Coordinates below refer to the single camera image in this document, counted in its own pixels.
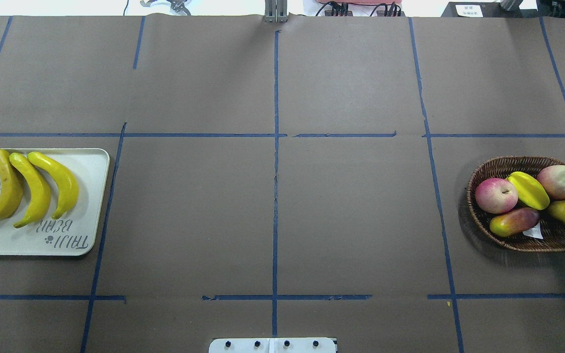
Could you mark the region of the pink plastic bin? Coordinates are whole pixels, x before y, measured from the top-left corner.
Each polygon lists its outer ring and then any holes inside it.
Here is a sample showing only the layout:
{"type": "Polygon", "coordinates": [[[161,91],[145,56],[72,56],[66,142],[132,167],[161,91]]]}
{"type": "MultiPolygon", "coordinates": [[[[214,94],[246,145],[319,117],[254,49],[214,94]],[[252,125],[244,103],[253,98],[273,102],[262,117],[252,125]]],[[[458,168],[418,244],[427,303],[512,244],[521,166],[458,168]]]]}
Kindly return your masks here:
{"type": "Polygon", "coordinates": [[[338,4],[347,3],[352,6],[378,6],[379,4],[386,3],[401,5],[402,0],[334,0],[338,4]]]}

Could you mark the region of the white rectangular plate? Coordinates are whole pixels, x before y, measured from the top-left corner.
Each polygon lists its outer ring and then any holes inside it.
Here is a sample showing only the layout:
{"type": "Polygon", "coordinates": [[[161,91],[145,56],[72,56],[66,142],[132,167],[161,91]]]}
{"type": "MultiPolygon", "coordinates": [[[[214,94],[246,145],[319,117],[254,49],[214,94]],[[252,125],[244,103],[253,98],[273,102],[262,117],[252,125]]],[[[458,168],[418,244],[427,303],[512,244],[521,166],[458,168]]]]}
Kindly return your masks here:
{"type": "Polygon", "coordinates": [[[50,207],[42,220],[14,228],[13,224],[23,218],[30,199],[29,187],[16,170],[22,182],[23,198],[11,217],[0,220],[0,255],[75,256],[88,253],[96,241],[110,163],[108,153],[99,148],[1,149],[9,154],[18,152],[25,157],[38,151],[56,159],[74,173],[80,194],[73,210],[58,220],[52,219],[57,203],[57,186],[45,170],[34,166],[50,186],[50,207]]]}

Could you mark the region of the aluminium frame post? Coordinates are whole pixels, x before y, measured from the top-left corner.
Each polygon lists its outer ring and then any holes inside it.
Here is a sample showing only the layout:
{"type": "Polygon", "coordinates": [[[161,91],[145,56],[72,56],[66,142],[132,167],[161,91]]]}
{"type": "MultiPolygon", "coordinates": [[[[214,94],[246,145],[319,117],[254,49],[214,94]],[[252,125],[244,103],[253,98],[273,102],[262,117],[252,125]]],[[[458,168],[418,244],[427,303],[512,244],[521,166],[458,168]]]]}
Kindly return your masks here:
{"type": "Polygon", "coordinates": [[[265,0],[264,21],[285,23],[288,20],[288,0],[265,0]]]}

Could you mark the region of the yellow banana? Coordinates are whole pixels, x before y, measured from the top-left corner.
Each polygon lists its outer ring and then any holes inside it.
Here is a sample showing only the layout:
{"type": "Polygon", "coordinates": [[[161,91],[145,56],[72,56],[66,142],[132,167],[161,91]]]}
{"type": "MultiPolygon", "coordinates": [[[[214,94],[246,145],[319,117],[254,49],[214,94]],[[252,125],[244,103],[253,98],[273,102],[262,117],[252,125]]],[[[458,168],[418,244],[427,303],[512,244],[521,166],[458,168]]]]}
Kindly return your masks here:
{"type": "Polygon", "coordinates": [[[25,179],[30,199],[23,218],[13,224],[14,228],[22,228],[45,217],[50,207],[51,189],[45,178],[24,155],[14,152],[9,161],[25,179]]]}
{"type": "Polygon", "coordinates": [[[58,220],[73,210],[77,205],[80,194],[79,184],[74,173],[56,159],[50,158],[42,152],[30,152],[27,158],[32,165],[45,170],[57,186],[56,209],[51,218],[58,220]]]}
{"type": "Polygon", "coordinates": [[[11,217],[22,201],[24,188],[10,154],[0,149],[0,220],[11,217]]]}

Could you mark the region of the yellow starfruit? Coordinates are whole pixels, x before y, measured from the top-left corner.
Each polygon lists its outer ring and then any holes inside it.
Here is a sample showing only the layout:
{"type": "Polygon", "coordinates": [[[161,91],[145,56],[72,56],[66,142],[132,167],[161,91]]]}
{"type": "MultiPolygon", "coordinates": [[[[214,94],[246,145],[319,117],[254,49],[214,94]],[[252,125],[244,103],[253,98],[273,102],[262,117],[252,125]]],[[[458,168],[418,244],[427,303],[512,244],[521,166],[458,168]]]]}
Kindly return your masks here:
{"type": "Polygon", "coordinates": [[[515,187],[518,200],[524,205],[541,211],[551,203],[543,185],[530,174],[516,171],[509,174],[506,180],[515,187]]]}

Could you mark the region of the red green mango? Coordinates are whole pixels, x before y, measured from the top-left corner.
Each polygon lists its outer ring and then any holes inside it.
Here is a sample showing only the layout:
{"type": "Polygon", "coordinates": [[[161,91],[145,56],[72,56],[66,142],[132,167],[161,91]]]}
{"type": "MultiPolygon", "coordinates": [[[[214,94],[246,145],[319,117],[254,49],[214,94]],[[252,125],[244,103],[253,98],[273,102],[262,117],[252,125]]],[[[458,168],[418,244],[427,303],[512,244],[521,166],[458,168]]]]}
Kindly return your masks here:
{"type": "Polygon", "coordinates": [[[510,237],[534,228],[540,221],[540,212],[523,207],[491,219],[489,229],[498,237],[510,237]]]}

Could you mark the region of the brown wicker basket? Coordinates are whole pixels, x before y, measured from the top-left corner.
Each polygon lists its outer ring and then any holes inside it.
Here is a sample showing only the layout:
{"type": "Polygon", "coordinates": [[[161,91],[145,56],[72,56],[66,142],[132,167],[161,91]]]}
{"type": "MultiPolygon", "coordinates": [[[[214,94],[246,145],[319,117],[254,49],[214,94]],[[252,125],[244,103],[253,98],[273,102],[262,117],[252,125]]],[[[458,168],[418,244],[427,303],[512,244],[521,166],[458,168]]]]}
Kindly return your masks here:
{"type": "Polygon", "coordinates": [[[493,215],[486,213],[475,202],[475,188],[488,178],[508,177],[511,172],[525,172],[536,177],[540,170],[553,165],[565,165],[564,161],[547,156],[500,156],[480,164],[469,177],[465,187],[465,208],[468,215],[463,222],[471,226],[471,234],[500,248],[522,252],[564,252],[565,225],[542,211],[540,229],[542,239],[523,234],[498,237],[489,229],[493,215]]]}

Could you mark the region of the black power adapter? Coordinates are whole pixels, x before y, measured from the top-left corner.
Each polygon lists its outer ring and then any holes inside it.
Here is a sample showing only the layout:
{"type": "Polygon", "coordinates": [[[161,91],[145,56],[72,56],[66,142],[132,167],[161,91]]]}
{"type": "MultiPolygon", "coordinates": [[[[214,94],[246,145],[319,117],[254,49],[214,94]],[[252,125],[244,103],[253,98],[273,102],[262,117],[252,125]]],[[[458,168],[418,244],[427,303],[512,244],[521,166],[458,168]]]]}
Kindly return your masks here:
{"type": "Polygon", "coordinates": [[[441,17],[444,18],[503,18],[508,13],[497,2],[450,1],[441,17]]]}

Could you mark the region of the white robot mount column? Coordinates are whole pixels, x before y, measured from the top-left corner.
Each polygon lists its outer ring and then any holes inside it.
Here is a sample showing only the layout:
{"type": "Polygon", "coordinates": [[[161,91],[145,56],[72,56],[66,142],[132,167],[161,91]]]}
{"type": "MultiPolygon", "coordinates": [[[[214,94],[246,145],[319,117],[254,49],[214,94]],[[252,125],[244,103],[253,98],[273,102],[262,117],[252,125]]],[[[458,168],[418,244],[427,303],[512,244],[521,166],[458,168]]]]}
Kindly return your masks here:
{"type": "Polygon", "coordinates": [[[261,337],[214,339],[209,353],[337,353],[336,339],[329,337],[261,337]]]}

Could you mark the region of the red apple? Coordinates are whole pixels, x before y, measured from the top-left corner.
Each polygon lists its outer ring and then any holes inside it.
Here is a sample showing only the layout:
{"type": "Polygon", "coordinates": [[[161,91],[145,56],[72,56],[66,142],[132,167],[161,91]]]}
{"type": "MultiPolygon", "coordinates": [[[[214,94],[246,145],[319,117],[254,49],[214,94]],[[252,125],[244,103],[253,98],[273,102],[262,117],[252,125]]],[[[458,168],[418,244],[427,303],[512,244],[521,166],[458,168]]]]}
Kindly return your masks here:
{"type": "Polygon", "coordinates": [[[543,186],[551,199],[565,200],[565,165],[552,165],[542,169],[536,180],[543,186]]]}
{"type": "Polygon", "coordinates": [[[516,187],[503,178],[488,178],[475,189],[475,201],[480,209],[491,214],[504,214],[518,203],[516,187]]]}

